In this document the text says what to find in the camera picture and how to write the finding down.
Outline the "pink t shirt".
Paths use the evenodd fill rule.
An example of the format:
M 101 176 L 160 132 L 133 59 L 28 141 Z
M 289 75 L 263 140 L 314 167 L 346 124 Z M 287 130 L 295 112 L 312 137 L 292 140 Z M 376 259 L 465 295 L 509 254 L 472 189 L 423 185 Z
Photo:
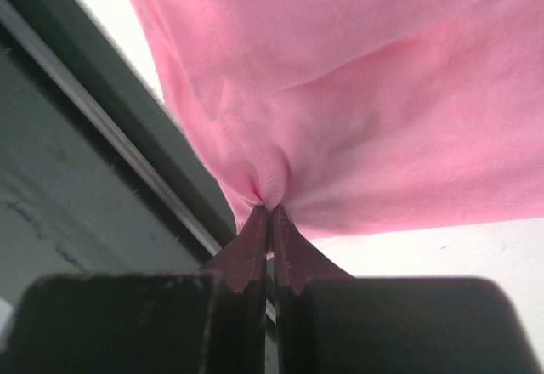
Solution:
M 309 239 L 543 214 L 543 0 L 131 0 L 238 225 Z

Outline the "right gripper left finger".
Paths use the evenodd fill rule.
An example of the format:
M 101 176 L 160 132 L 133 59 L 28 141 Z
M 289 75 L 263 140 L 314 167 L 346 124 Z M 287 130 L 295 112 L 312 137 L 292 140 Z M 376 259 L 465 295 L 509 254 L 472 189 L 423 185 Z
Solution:
M 1 336 L 4 373 L 262 373 L 268 213 L 194 273 L 50 275 Z

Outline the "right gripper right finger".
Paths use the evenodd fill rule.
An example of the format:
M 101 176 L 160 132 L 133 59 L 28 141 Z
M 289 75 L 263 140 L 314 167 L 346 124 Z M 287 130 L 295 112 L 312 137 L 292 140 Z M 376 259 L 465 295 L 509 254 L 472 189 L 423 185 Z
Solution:
M 356 278 L 271 215 L 283 373 L 539 373 L 511 301 L 473 277 Z

